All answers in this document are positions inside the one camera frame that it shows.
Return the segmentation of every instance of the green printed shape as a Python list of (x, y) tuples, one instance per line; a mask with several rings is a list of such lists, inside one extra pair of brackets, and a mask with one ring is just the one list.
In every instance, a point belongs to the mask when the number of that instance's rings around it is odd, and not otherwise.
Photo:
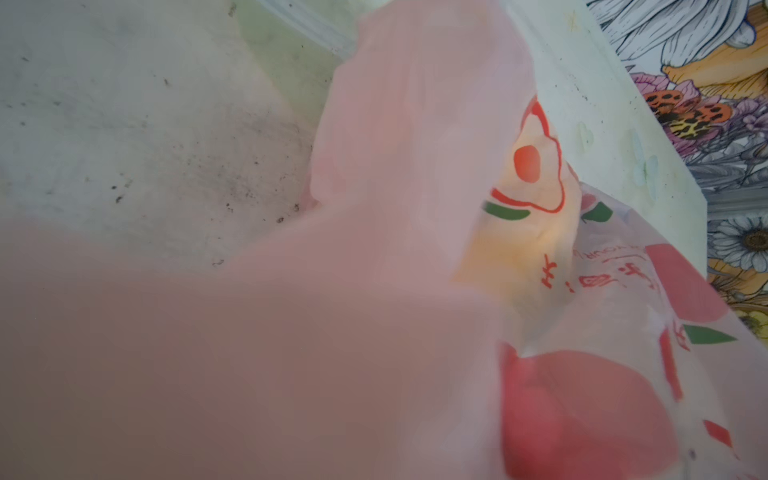
[(501, 205), (492, 204), (491, 202), (485, 202), (483, 210), (486, 213), (499, 217), (503, 220), (522, 220), (531, 214), (530, 210), (514, 210)]
[(606, 204), (603, 202), (599, 202), (597, 205), (594, 206), (592, 210), (589, 210), (587, 213), (581, 216), (581, 219), (586, 221), (590, 220), (593, 222), (600, 222), (604, 223), (611, 219), (611, 217), (614, 215), (614, 211), (607, 207)]
[(694, 345), (710, 345), (712, 343), (735, 342), (736, 337), (718, 332), (705, 326), (683, 325), (690, 342)]

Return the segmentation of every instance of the orange dot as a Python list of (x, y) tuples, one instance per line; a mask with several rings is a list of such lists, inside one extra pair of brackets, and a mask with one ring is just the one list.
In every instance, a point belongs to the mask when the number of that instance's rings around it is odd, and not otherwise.
[(520, 180), (535, 184), (541, 177), (541, 155), (533, 145), (525, 145), (515, 152), (515, 171)]

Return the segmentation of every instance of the red chinese character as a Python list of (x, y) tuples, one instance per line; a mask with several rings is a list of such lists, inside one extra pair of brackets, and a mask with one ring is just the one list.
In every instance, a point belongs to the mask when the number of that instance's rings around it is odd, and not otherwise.
[(607, 273), (603, 273), (602, 275), (580, 276), (578, 277), (578, 281), (584, 288), (592, 288), (593, 286), (606, 286), (611, 282), (618, 282), (618, 280), (612, 278)]
[(677, 320), (674, 320), (672, 322), (672, 330), (674, 331), (674, 336), (675, 336), (675, 339), (677, 340), (677, 345), (683, 347), (685, 350), (690, 351), (685, 341), (685, 329), (683, 328), (683, 325), (678, 323)]
[(656, 285), (654, 285), (654, 281), (648, 278), (643, 272), (641, 272), (640, 269), (637, 268), (637, 265), (635, 265), (634, 263), (625, 263), (624, 266), (619, 267), (619, 271), (624, 272), (624, 275), (637, 275), (648, 282), (648, 286), (650, 287), (651, 290), (656, 289)]
[(555, 262), (550, 262), (546, 253), (544, 254), (544, 262), (546, 266), (541, 269), (541, 271), (544, 272), (544, 278), (541, 279), (541, 282), (544, 284), (544, 286), (551, 289), (552, 284), (549, 283), (549, 279), (554, 278), (554, 275), (550, 272), (550, 270), (557, 268), (558, 265)]

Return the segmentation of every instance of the dirty white surface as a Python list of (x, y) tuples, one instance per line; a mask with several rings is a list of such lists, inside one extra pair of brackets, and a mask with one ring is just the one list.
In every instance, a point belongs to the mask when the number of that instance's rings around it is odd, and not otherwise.
[[(344, 35), (348, 12), (383, 2), (307, 4)], [(509, 5), (567, 160), (703, 270), (705, 200), (584, 2)], [(192, 269), (216, 268), (296, 215), (315, 125), (256, 63), (231, 6), (0, 0), (0, 201)], [(579, 122), (592, 136), (586, 148)], [(658, 156), (656, 200), (634, 182), (632, 131), (646, 157)]]
[(297, 215), (314, 126), (228, 0), (0, 0), (0, 201), (158, 266)]

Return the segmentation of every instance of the daisy center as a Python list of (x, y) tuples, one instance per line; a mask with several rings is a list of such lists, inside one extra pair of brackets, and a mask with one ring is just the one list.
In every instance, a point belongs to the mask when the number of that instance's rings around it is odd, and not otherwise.
[(768, 230), (755, 230), (744, 235), (744, 246), (753, 252), (768, 250)]

